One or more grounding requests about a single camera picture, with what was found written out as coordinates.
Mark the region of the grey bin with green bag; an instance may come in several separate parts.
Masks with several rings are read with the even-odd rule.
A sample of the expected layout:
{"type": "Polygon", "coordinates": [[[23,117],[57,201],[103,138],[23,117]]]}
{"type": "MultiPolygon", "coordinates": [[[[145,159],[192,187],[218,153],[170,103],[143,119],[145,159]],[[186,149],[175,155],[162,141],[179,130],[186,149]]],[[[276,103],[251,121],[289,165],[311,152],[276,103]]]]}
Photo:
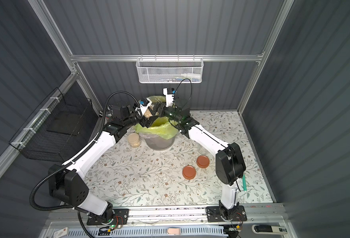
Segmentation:
{"type": "MultiPolygon", "coordinates": [[[[152,101],[152,105],[156,102],[166,102],[165,96],[150,96],[148,98],[152,101]]],[[[178,130],[171,125],[167,117],[158,117],[150,128],[143,128],[138,123],[134,129],[145,140],[148,147],[153,150],[165,150],[171,147],[178,133],[178,130]]]]}

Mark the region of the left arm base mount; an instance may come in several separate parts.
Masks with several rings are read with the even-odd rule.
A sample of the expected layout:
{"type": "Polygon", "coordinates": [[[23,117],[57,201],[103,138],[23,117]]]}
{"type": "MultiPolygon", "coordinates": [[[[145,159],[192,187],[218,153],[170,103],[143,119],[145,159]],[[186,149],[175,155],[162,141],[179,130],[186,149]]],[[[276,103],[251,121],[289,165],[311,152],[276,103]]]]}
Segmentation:
{"type": "Polygon", "coordinates": [[[129,217],[129,211],[129,209],[107,209],[102,215],[91,213],[87,220],[87,225],[126,225],[129,217]]]}

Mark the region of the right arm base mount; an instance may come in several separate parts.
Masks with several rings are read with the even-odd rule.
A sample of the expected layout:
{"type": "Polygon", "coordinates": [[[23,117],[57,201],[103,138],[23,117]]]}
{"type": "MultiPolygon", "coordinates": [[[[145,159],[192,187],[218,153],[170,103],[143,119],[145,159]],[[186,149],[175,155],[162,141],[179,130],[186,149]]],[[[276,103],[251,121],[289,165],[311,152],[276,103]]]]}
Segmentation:
{"type": "Polygon", "coordinates": [[[205,208],[207,220],[213,222],[239,222],[247,221],[244,206],[234,206],[232,209],[226,209],[224,206],[208,206],[205,208]]]}

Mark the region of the oatmeal jar with terracotta lid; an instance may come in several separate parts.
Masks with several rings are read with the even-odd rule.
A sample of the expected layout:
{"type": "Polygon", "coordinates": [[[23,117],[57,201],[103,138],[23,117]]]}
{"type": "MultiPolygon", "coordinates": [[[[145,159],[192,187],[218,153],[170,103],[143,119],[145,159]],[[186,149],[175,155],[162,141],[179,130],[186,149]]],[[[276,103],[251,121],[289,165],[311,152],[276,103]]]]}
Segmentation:
{"type": "Polygon", "coordinates": [[[198,152],[199,156],[208,157],[208,155],[209,155],[209,151],[206,148],[204,148],[203,146],[201,146],[200,144],[197,145],[197,152],[198,152]]]}

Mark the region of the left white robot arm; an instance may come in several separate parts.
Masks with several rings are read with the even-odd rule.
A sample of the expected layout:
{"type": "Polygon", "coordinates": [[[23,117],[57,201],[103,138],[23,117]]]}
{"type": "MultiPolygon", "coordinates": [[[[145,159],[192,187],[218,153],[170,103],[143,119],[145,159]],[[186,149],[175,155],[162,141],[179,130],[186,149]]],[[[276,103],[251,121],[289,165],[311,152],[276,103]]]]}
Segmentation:
{"type": "Polygon", "coordinates": [[[84,178],[101,156],[116,145],[131,127],[151,126],[158,118],[157,108],[158,104],[149,99],[135,104],[133,111],[127,106],[115,107],[111,117],[88,145],[61,166],[52,166],[42,182],[49,183],[50,196],[64,202],[55,209],[73,208],[107,221],[112,219],[112,204],[90,192],[84,178]]]}

